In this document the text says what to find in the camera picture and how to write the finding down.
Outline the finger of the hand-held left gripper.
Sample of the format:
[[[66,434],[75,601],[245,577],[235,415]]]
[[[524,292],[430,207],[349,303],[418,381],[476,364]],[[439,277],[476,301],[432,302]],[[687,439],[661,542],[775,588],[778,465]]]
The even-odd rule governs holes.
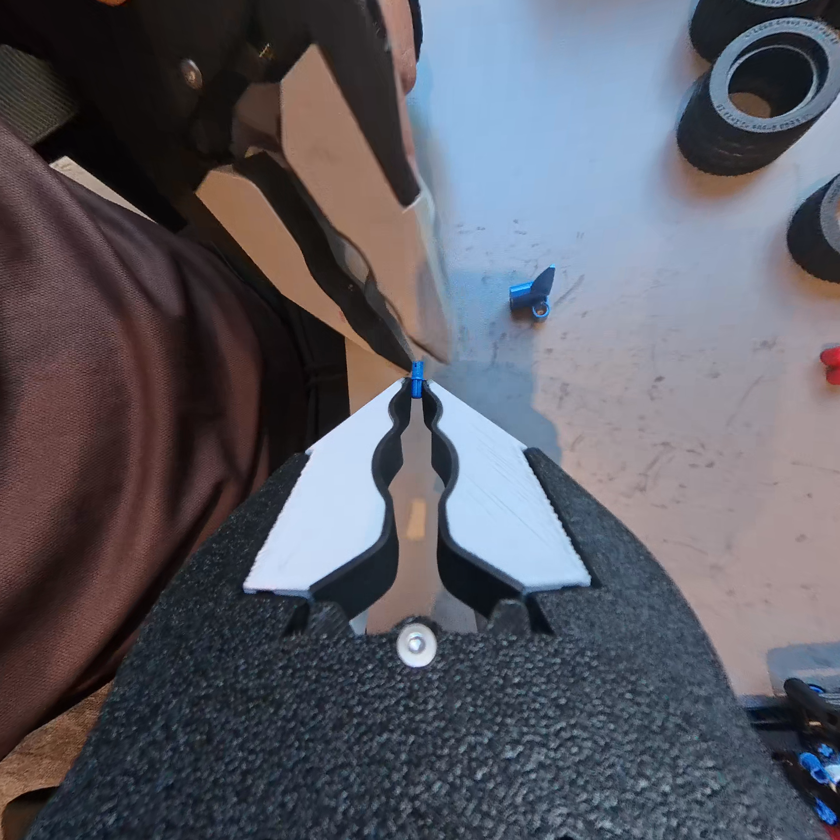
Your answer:
[[[413,351],[448,364],[455,321],[436,236],[434,200],[420,176],[405,96],[366,94],[377,122],[396,108],[397,161],[408,165],[417,195],[401,204],[318,46],[310,46],[280,84],[281,147],[290,168],[339,235],[364,258]]]
[[[285,298],[398,368],[413,348],[371,268],[273,154],[211,170],[197,198]]]

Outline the person's left hand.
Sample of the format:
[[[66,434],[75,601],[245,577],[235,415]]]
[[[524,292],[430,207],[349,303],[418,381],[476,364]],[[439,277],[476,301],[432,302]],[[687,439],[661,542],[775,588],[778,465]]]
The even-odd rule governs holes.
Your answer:
[[[417,63],[423,43],[423,20],[419,1],[378,1],[392,52],[395,71],[404,94],[416,84]]]

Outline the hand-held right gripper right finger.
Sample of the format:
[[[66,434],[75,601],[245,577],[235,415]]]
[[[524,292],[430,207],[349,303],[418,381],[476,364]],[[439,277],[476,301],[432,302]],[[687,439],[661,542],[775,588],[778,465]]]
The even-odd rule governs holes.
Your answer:
[[[530,595],[592,576],[524,443],[435,382],[423,387],[433,468],[444,483],[438,568],[454,595]]]

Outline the toy brick car model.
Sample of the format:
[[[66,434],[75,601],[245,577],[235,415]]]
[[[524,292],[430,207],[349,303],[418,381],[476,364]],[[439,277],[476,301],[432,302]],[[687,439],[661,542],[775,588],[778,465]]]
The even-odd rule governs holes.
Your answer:
[[[838,839],[838,689],[791,677],[783,693],[747,709],[752,728],[826,837]]]

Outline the blue pointed brick assembly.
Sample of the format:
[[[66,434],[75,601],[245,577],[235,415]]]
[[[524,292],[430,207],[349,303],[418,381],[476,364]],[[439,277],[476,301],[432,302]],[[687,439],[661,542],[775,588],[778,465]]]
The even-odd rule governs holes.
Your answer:
[[[511,286],[508,292],[510,311],[521,315],[527,312],[533,321],[544,321],[551,311],[550,296],[555,272],[556,266],[551,264],[533,280]]]

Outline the narrow black rubber tyre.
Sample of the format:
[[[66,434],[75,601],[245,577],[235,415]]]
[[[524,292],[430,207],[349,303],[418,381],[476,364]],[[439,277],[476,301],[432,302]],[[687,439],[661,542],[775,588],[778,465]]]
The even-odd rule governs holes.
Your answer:
[[[786,244],[794,262],[812,277],[839,283],[839,175],[795,211]]]

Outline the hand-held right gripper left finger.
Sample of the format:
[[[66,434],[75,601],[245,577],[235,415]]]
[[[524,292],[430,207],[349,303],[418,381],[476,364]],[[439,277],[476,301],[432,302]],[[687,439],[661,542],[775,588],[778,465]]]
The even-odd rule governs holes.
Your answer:
[[[399,380],[327,433],[306,462],[243,583],[244,592],[381,597],[398,538],[390,485],[403,465],[410,380]]]

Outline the grey desk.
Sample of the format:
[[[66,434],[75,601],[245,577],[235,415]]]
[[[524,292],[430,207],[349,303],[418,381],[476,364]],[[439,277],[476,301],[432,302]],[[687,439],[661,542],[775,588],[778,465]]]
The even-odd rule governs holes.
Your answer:
[[[408,107],[456,318],[442,385],[650,549],[736,693],[838,643],[838,286],[785,235],[838,102],[752,174],[688,164],[693,2],[421,2]],[[542,322],[509,288],[556,266]]]

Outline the wide black rubber tyre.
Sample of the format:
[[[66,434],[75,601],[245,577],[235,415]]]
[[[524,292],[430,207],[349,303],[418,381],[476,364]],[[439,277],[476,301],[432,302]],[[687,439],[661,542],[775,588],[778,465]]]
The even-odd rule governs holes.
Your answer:
[[[696,53],[714,61],[737,37],[781,18],[822,20],[838,25],[835,1],[699,1],[689,22]]]
[[[698,170],[756,172],[790,149],[839,92],[837,32],[803,17],[782,17],[736,37],[697,80],[676,140]]]

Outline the person's brown shirt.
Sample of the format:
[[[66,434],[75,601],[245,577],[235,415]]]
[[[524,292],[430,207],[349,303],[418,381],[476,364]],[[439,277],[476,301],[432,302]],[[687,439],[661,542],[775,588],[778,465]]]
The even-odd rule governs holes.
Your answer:
[[[246,284],[1,132],[1,752],[107,683],[307,398]]]

